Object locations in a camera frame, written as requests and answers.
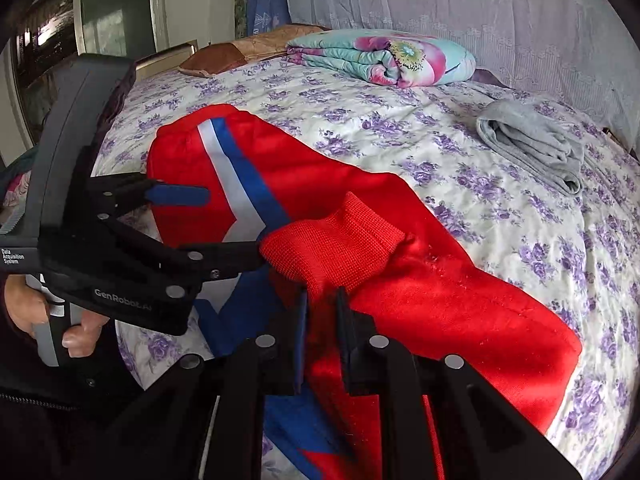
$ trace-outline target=person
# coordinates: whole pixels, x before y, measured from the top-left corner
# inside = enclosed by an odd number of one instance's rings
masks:
[[[119,355],[113,321],[85,310],[63,335],[73,366],[50,368],[33,338],[33,325],[47,320],[43,295],[11,274],[0,300],[0,476],[61,479],[142,389]]]

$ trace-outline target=zipper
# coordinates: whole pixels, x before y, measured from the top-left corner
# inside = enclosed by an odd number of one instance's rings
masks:
[[[40,406],[41,408],[49,408],[51,410],[61,410],[62,412],[74,412],[75,410],[77,410],[75,406],[65,406],[64,404],[57,404],[55,402],[30,399],[29,397],[18,397],[1,392],[0,399],[5,399],[10,402],[18,402],[19,404],[31,404],[33,406]]]

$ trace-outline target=white stripe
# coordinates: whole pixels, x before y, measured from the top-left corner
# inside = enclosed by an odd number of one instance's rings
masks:
[[[199,124],[198,132],[204,149],[216,171],[229,207],[236,217],[236,221],[226,232],[223,242],[250,242],[256,240],[265,228],[265,224],[255,210],[251,200],[249,200],[231,161],[222,151],[212,122],[204,121]],[[231,280],[205,282],[202,284],[202,290],[197,297],[209,301],[215,311],[219,312],[236,288],[238,279],[239,276]]]

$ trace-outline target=gray handle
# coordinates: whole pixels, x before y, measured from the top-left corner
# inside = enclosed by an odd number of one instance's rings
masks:
[[[70,360],[68,351],[62,346],[62,335],[66,330],[80,324],[84,309],[54,295],[45,285],[44,277],[36,278],[27,274],[26,283],[39,291],[47,299],[49,305],[46,323],[33,325],[33,333],[38,343],[38,355],[47,366],[61,366]]]

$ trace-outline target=white sheer curtain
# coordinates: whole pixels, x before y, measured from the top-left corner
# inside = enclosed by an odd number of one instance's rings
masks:
[[[289,0],[289,11],[456,41],[505,85],[548,92],[640,151],[640,51],[607,0]]]

